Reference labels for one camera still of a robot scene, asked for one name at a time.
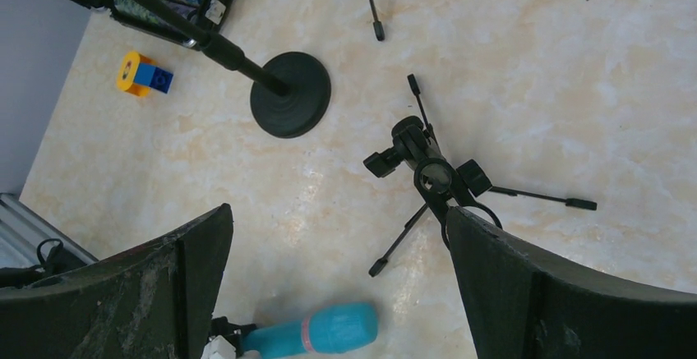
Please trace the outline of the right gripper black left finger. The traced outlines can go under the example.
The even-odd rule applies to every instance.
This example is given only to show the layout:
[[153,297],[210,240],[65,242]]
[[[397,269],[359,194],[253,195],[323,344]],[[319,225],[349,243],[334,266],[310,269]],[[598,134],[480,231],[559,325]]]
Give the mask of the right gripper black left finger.
[[2,357],[200,357],[232,240],[222,204],[95,264],[3,288]]

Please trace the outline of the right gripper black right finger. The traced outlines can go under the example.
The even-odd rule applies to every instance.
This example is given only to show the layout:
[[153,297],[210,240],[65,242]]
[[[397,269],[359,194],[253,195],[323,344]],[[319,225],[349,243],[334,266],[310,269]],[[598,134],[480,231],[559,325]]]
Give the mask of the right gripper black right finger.
[[695,294],[599,272],[460,207],[446,229],[478,357],[695,357]]

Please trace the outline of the small black tripod stand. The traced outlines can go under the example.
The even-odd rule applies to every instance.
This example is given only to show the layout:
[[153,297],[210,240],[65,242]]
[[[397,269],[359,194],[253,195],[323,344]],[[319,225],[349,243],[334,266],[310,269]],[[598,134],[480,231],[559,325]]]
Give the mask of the small black tripod stand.
[[595,211],[598,208],[598,204],[591,200],[564,199],[493,186],[480,165],[472,159],[457,168],[452,167],[441,152],[433,126],[427,120],[416,76],[410,74],[407,79],[422,116],[409,116],[395,124],[391,130],[392,146],[368,156],[363,164],[379,178],[387,177],[402,163],[409,166],[413,170],[413,184],[423,198],[424,205],[407,221],[404,230],[385,254],[375,261],[369,269],[370,276],[376,277],[387,266],[390,256],[427,210],[430,210],[441,224],[441,238],[444,244],[449,246],[445,219],[450,208],[450,200],[454,200],[461,207],[480,209],[491,217],[498,228],[501,228],[502,224],[493,210],[477,201],[480,195],[488,191],[507,196],[527,196],[559,202],[576,209]]

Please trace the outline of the turquoise toy microphone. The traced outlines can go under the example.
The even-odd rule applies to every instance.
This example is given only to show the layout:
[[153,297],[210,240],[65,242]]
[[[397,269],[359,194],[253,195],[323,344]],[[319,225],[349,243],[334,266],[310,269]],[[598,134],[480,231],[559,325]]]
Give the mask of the turquoise toy microphone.
[[242,346],[263,358],[306,353],[343,354],[373,343],[379,331],[376,308],[369,302],[326,307],[300,320],[256,329]]

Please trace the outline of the round base clip stand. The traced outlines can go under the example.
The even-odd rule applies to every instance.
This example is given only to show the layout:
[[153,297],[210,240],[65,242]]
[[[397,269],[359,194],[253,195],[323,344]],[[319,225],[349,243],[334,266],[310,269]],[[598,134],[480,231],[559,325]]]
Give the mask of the round base clip stand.
[[194,39],[209,59],[252,80],[252,115],[268,134],[296,138],[310,131],[324,116],[330,103],[330,76],[312,55],[286,52],[261,67],[223,35],[199,28],[159,0],[134,1]]

